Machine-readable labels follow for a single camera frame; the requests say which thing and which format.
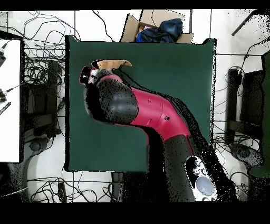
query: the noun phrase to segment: wire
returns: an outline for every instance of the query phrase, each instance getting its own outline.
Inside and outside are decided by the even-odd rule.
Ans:
[[[31,201],[33,202],[34,201],[34,199],[35,199],[35,197],[36,197],[36,195],[37,194],[39,194],[39,193],[42,193],[42,194],[44,194],[45,195],[45,191],[47,191],[47,192],[49,192],[50,194],[51,194],[51,198],[49,199],[49,198],[47,198],[46,196],[46,199],[45,200],[47,200],[47,202],[49,203],[49,201],[50,200],[53,200],[54,201],[54,203],[55,203],[55,200],[54,200],[54,197],[57,195],[57,196],[59,196],[58,195],[58,193],[55,193],[54,191],[53,191],[53,189],[51,188],[51,184],[55,184],[56,182],[59,182],[59,181],[62,181],[62,182],[64,182],[66,185],[68,185],[68,186],[70,186],[70,187],[72,187],[72,191],[73,191],[73,193],[72,193],[72,195],[75,195],[75,194],[79,194],[79,196],[83,196],[83,198],[87,201],[87,202],[91,202],[91,201],[89,201],[85,196],[84,196],[84,192],[87,192],[87,191],[90,191],[90,192],[92,192],[94,195],[95,195],[95,197],[96,197],[96,199],[95,199],[95,201],[97,200],[97,194],[93,191],[93,190],[85,190],[85,191],[80,191],[78,188],[76,188],[76,187],[74,187],[73,185],[70,185],[70,184],[68,184],[63,178],[58,178],[58,177],[51,177],[51,178],[56,178],[55,180],[53,180],[53,181],[50,181],[50,180],[48,180],[48,181],[46,181],[32,196],[31,196]],[[68,198],[70,198],[71,200],[72,200],[72,203],[73,203],[73,201],[74,201],[74,199],[75,198],[73,198],[73,197],[71,197],[70,195],[68,195],[67,196]]]
[[[242,175],[246,176],[247,178],[249,178],[249,176],[248,176],[246,173],[241,172],[241,171],[237,171],[237,172],[234,172],[234,173],[232,173],[232,174],[231,174],[231,176],[230,176],[230,180],[231,180],[231,179],[232,179],[232,177],[233,177],[235,174],[237,174],[237,173],[240,173],[240,174],[242,174]]]
[[[59,96],[59,92],[61,91],[61,88],[63,87],[63,84],[65,82],[65,79],[62,79],[62,77],[64,77],[64,75],[62,75],[62,72],[65,69],[65,64],[64,64],[64,59],[65,59],[64,58],[64,53],[65,53],[64,51],[65,51],[65,49],[63,47],[64,43],[61,43],[61,41],[64,37],[64,34],[62,34],[59,31],[50,31],[49,34],[47,35],[45,41],[34,40],[34,37],[38,34],[41,27],[43,27],[45,24],[49,24],[49,23],[60,23],[64,27],[64,33],[66,31],[64,24],[69,26],[71,29],[74,29],[74,28],[56,16],[41,14],[38,11],[36,11],[34,14],[31,12],[29,12],[29,13],[31,15],[36,15],[36,16],[24,23],[23,33],[19,32],[18,30],[16,30],[13,27],[9,27],[10,30],[13,30],[13,31],[19,33],[24,39],[30,40],[35,44],[35,46],[40,47],[39,49],[32,49],[25,42],[25,46],[26,46],[26,48],[25,48],[25,78],[29,79],[27,82],[35,80],[35,84],[44,85],[44,87],[47,88],[46,93],[48,96],[55,96],[56,95],[56,97],[61,99],[61,97]],[[57,21],[43,22],[40,25],[40,27],[37,29],[37,31],[33,37],[31,37],[31,38],[26,37],[26,35],[25,35],[26,28],[30,25],[30,23],[32,21],[34,21],[38,18],[45,18],[45,19],[56,18]],[[47,41],[48,37],[52,34],[52,32],[61,33],[62,37],[58,43],[52,43],[52,42]],[[36,41],[43,42],[43,46],[40,44],[37,44]],[[47,75],[49,73],[48,64],[49,64],[49,61],[51,61],[51,60],[57,61],[58,67],[59,67],[59,70],[57,71],[57,74],[56,74],[56,76],[57,76],[57,84],[56,85],[58,87],[60,87],[60,89],[57,92],[54,92],[51,89],[52,87],[55,87],[55,85],[48,84],[48,78],[47,78]]]
[[[11,40],[9,40],[9,41],[7,41],[2,47],[1,47],[1,49],[5,49],[6,48],[6,46],[7,46],[7,44],[10,42]]]
[[[54,138],[53,138],[52,144],[49,148],[51,148],[53,146],[53,142],[54,142]],[[49,148],[46,148],[45,150],[48,150]]]
[[[6,197],[6,196],[10,196],[10,195],[12,195],[12,194],[17,194],[17,193],[19,193],[19,192],[21,192],[21,191],[27,190],[28,188],[29,188],[29,187],[26,187],[26,188],[24,188],[24,189],[21,189],[21,190],[18,190],[18,191],[15,191],[15,192],[13,192],[13,193],[6,194],[6,195],[0,195],[0,197]]]
[[[115,41],[112,39],[112,37],[108,35],[108,33],[107,33],[107,28],[106,28],[106,23],[105,23],[105,21],[103,20],[103,18],[101,18],[94,10],[92,10],[92,12],[93,12],[98,18],[100,18],[100,19],[102,20],[102,22],[104,23],[104,26],[105,26],[105,33],[106,33],[106,35],[111,39],[112,42],[115,42]]]
[[[80,179],[78,181],[78,189],[79,189],[79,191],[81,191],[81,189],[79,188],[79,183],[80,183],[80,180],[82,179],[82,174],[81,174]]]
[[[110,183],[109,186],[108,186],[107,188],[106,188],[105,186],[102,188],[102,191],[103,191],[104,195],[101,196],[101,197],[97,200],[97,202],[99,202],[99,201],[100,201],[103,197],[105,197],[105,196],[107,196],[107,197],[109,197],[109,198],[111,198],[111,199],[117,201],[117,199],[116,199],[115,197],[112,198],[112,196],[111,196],[111,194],[110,194],[110,191],[109,191],[109,188],[110,188],[110,186],[111,186],[112,184],[113,184],[113,183]]]
[[[61,128],[60,128],[60,124],[59,124],[59,120],[57,119],[57,123],[58,123],[58,127],[59,127],[59,130],[61,131],[61,134],[64,136],[64,138],[65,138],[65,135],[63,134],[63,132],[62,132],[62,130],[61,130]]]
[[[245,71],[244,71],[240,66],[231,66],[231,67],[228,69],[228,72],[224,75],[224,80],[226,81],[227,86],[226,86],[225,88],[223,88],[223,89],[215,90],[215,92],[220,92],[220,91],[222,91],[222,90],[227,89],[227,87],[228,87],[228,82],[227,82],[227,80],[226,80],[226,77],[227,77],[227,75],[229,74],[229,70],[231,70],[231,69],[233,69],[233,68],[234,68],[234,69],[237,69],[237,70],[240,69],[239,72],[245,74]]]
[[[111,197],[112,199],[114,199],[114,200],[117,201],[117,198],[115,198],[115,196],[113,196],[112,193],[111,193],[111,191],[110,191],[110,186],[111,186],[112,184],[113,184],[113,183],[110,183],[109,186],[108,186],[108,193],[109,193],[109,195],[110,195],[110,197]]]
[[[22,85],[27,84],[27,83],[30,82],[30,81],[38,81],[38,79],[30,79],[30,80],[28,80],[27,82],[24,82],[24,83],[22,83],[22,84],[20,84],[20,85],[18,85],[18,86],[15,86],[15,87],[13,87],[13,88],[10,88],[10,89],[8,89],[8,90],[5,91],[5,92],[8,93],[8,92],[12,91],[13,89],[15,89],[15,88],[17,88],[17,87],[19,87],[19,86],[22,86]]]
[[[153,21],[153,24],[156,26],[156,24],[155,24],[155,22],[154,22],[154,20],[153,20],[153,13],[154,13],[154,10],[152,11],[151,19],[152,19],[152,21]]]
[[[244,66],[245,60],[248,58],[248,53],[249,53],[250,49],[251,49],[252,47],[258,45],[258,44],[261,44],[261,43],[263,43],[263,42],[265,42],[265,41],[268,41],[268,39],[270,39],[270,36],[267,37],[267,38],[265,38],[265,39],[263,39],[262,41],[260,41],[260,42],[258,42],[258,43],[253,44],[252,46],[249,47],[249,49],[247,50],[246,55],[244,56],[244,61],[243,61],[243,64],[242,64],[242,66],[241,66],[241,69],[242,69],[243,66]]]

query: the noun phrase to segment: white floor tile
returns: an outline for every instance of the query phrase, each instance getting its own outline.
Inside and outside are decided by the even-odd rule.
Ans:
[[[63,171],[63,177],[67,181],[72,181],[73,176],[72,172]],[[102,181],[109,182],[111,181],[111,173],[110,172],[91,172],[91,171],[82,171],[74,172],[74,180],[75,181]]]
[[[139,21],[140,16],[141,16],[142,10],[130,10],[128,13],[131,14],[136,20]]]
[[[50,184],[51,184],[51,188],[52,188],[53,192],[57,193],[58,192],[58,184],[57,184],[57,182],[50,182]],[[47,190],[51,191],[51,188],[50,188],[49,184],[46,183],[46,181],[40,181],[40,182],[29,181],[28,182],[28,196],[30,197],[30,200],[33,199],[33,201],[44,200],[44,201],[42,201],[42,203],[47,203],[48,202],[48,200],[46,199],[46,196],[47,196],[48,199],[50,200],[50,203],[53,203],[52,194],[49,191],[47,191]],[[53,197],[53,199],[57,203],[60,202],[57,195],[55,195]]]
[[[95,202],[96,199],[101,198],[104,195],[102,188],[103,187],[106,187],[107,188],[108,185],[109,185],[108,183],[86,183],[86,182],[80,182],[79,183],[79,187],[78,187],[78,183],[74,183],[74,186],[78,190],[80,190],[81,192],[85,191],[83,193],[83,195],[90,202]],[[73,193],[72,192],[73,191],[72,190],[72,187],[67,186],[67,185],[65,187],[66,187],[66,195],[72,196],[72,193]],[[83,196],[81,196],[76,190],[74,190],[74,202],[87,202],[86,199]],[[105,195],[104,197],[102,197],[99,200],[99,202],[110,202],[110,198]]]
[[[232,33],[253,10],[217,10],[212,11],[211,38],[217,39],[217,53],[246,54],[250,46],[270,36],[266,19],[254,16],[235,36]],[[270,42],[253,47],[249,54],[267,52]]]
[[[60,134],[54,139],[53,146],[34,156],[28,167],[27,179],[61,177],[65,162],[65,138]]]
[[[104,20],[107,34],[114,41],[119,42],[127,14],[135,13],[138,17],[138,13],[141,11],[95,10],[95,12]],[[76,11],[76,30],[78,30],[82,41],[111,42],[111,39],[106,35],[104,23],[91,10]]]
[[[27,38],[33,38],[34,40],[47,41],[52,43],[64,43],[64,36],[61,33],[64,35],[74,35],[74,11],[40,11],[41,14],[45,15],[40,15],[36,19],[31,20],[38,15],[37,13],[34,13],[35,11],[11,12],[8,14],[8,26],[17,29]],[[59,22],[58,18],[65,21],[73,28]],[[9,30],[9,32],[19,35],[16,31],[12,31],[12,29]],[[35,43],[40,45],[43,44],[40,41],[35,41]],[[30,48],[35,47],[35,44],[31,40],[25,40],[25,43],[30,46]]]
[[[192,13],[192,33],[194,34],[192,43],[202,44],[210,34],[210,14],[211,10],[193,10]]]

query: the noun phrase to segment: black device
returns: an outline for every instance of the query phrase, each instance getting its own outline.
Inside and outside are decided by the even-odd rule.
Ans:
[[[59,182],[58,183],[58,197],[61,203],[67,203],[66,199],[66,191],[65,191],[65,183]]]
[[[42,153],[44,150],[47,149],[48,141],[49,141],[48,138],[35,138],[29,143],[26,143],[24,145],[24,158],[21,163],[0,163],[1,202],[5,203],[30,202],[27,189],[28,166],[33,156],[39,155],[40,153]]]
[[[11,105],[11,102],[8,102],[2,109],[0,109],[0,115]]]
[[[1,47],[1,49],[0,49],[0,67],[2,66],[2,64],[5,62],[5,60],[6,60],[6,57],[4,56],[4,50],[5,50],[5,48],[6,48],[6,46],[7,46],[7,44],[8,44],[8,42],[7,43],[5,43],[2,47]]]
[[[4,53],[0,51],[0,67],[5,62],[6,57],[4,56]]]
[[[232,156],[246,165],[249,170],[251,167],[260,166],[263,163],[263,157],[255,149],[241,144],[230,144]]]
[[[253,125],[262,125],[263,92],[262,71],[246,73],[243,77],[243,94],[240,120]]]
[[[65,106],[65,98],[63,97],[61,103],[57,107],[57,112],[60,111],[61,109],[63,109],[64,106]]]
[[[6,95],[5,93],[2,91],[2,89],[0,89],[0,104],[6,102]]]
[[[26,83],[22,88],[23,132],[34,129],[35,136],[46,134],[48,138],[59,134],[56,130],[58,70],[58,62],[49,61],[47,83]]]

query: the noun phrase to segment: black border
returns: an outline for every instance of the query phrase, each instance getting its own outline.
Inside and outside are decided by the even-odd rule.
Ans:
[[[215,108],[215,91],[216,91],[216,61],[217,61],[217,39],[214,40],[214,55],[213,55],[213,78],[212,78],[212,102],[210,112],[210,145],[214,143],[214,108]]]
[[[5,31],[0,31],[0,39],[3,40],[20,40],[20,84],[24,83],[24,72],[25,72],[25,52],[24,52],[24,40],[21,36],[7,33]],[[23,128],[23,121],[22,121],[22,94],[23,94],[23,87],[20,87],[20,143],[19,143],[19,163],[23,161],[24,157],[24,128]]]
[[[70,163],[70,42],[65,35],[65,163],[64,169],[69,172]]]

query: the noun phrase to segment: white tile floor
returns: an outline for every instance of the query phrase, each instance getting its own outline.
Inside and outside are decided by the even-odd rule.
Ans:
[[[184,33],[189,33],[189,10],[174,10],[176,12],[185,15],[183,23]],[[235,36],[231,36],[232,32],[240,23],[246,18],[246,16],[252,10],[193,10],[192,14],[192,32],[194,33],[193,43],[202,43],[206,38],[217,39],[217,61],[216,61],[216,90],[226,87],[226,81],[224,79],[228,69],[232,66],[241,66],[243,63],[244,55],[247,53],[248,48],[269,36],[269,29],[267,30],[266,24],[263,20],[257,16],[249,21]],[[8,26],[16,28],[21,33],[24,30],[24,23],[34,18],[36,15],[32,15],[35,12],[11,12],[8,14]],[[59,22],[53,22],[49,24],[43,24],[42,28],[37,32],[38,28],[43,22],[57,21],[54,15],[58,18],[66,21],[72,27],[75,27],[80,34],[82,41],[110,41],[105,34],[103,22],[93,14],[92,11],[41,11],[44,16],[50,18],[45,20],[43,18],[37,18],[36,20],[28,23],[25,30],[25,35],[29,38],[45,41],[47,35],[51,30],[58,30],[64,32],[64,34],[74,35],[74,29],[71,29],[67,25],[62,25]],[[98,11],[99,15],[103,18],[107,26],[107,33],[115,41],[119,41],[125,19],[128,13],[131,13],[135,18],[139,19],[141,10],[121,10],[121,11]],[[0,16],[0,25],[5,24],[6,18]],[[50,34],[47,41],[58,43],[64,42],[62,35],[53,32]],[[32,48],[35,47],[32,41],[26,40],[26,43]],[[253,47],[249,54],[257,56],[250,56],[247,58],[244,64],[244,71],[250,72],[262,69],[260,55],[269,50],[270,44],[261,44]],[[61,97],[64,96],[64,89],[60,93]],[[226,91],[217,92],[215,95],[215,105],[223,102],[226,98]],[[215,113],[222,113],[225,111],[226,104],[222,104],[215,108]],[[60,116],[64,116],[64,110],[61,111]],[[224,120],[225,113],[215,115],[214,120]],[[65,130],[64,118],[59,119],[62,132]],[[219,128],[224,129],[224,123],[215,123]],[[217,128],[214,129],[215,133],[221,131]],[[46,178],[50,176],[61,177],[61,170],[65,160],[65,142],[62,135],[57,136],[54,140],[52,148],[43,152],[39,156],[34,157],[29,165],[28,179]],[[246,172],[243,163],[232,158],[232,156],[226,151],[217,153],[221,164],[228,171],[229,174],[235,171]],[[67,181],[72,181],[72,173],[63,172],[63,177]],[[74,179],[78,181],[81,177],[81,172],[75,172]],[[98,198],[103,195],[102,187],[108,186],[107,183],[91,183],[89,181],[103,181],[110,182],[111,174],[107,172],[83,172],[81,177],[80,189],[92,189],[97,193]],[[236,184],[245,183],[247,179],[243,175],[235,175],[233,181]],[[30,194],[33,194],[41,184],[44,182],[29,182]],[[72,193],[71,187],[66,186],[67,194]],[[89,201],[95,200],[95,196],[91,192],[85,193],[85,196]],[[42,194],[38,194],[36,199],[42,200],[45,197]],[[102,202],[108,202],[108,197],[102,198]],[[74,200],[75,202],[85,202],[80,196]]]

